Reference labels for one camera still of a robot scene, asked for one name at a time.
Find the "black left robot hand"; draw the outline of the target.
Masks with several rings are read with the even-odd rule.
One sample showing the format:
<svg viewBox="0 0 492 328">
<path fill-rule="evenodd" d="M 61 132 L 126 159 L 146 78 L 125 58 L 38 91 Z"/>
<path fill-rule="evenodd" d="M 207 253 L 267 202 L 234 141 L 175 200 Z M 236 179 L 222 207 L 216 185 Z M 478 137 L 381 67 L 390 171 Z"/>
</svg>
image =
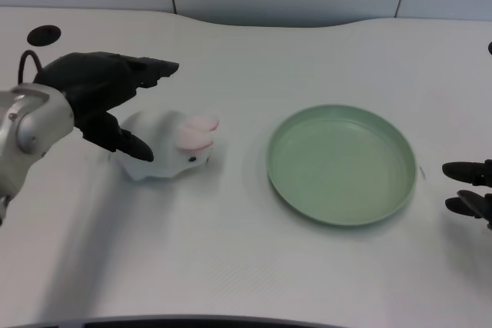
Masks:
<svg viewBox="0 0 492 328">
<path fill-rule="evenodd" d="M 107 52 L 70 53 L 46 65 L 35 82 L 60 91 L 69 103 L 74 126 L 83 138 L 110 152 L 121 151 L 152 162 L 152 149 L 121 128 L 108 111 L 153 88 L 179 68 L 173 61 L 135 58 Z"/>
</svg>

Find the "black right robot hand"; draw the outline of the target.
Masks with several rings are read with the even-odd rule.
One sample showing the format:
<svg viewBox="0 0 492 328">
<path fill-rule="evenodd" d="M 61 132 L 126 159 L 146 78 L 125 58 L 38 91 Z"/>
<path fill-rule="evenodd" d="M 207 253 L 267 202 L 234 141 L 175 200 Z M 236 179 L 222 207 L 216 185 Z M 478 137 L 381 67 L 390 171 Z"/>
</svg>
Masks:
<svg viewBox="0 0 492 328">
<path fill-rule="evenodd" d="M 442 165 L 447 177 L 475 187 L 491 187 L 491 159 L 478 162 L 449 162 Z M 453 213 L 484 219 L 491 229 L 491 194 L 480 196 L 473 191 L 459 190 L 456 197 L 445 200 L 445 206 Z"/>
</svg>

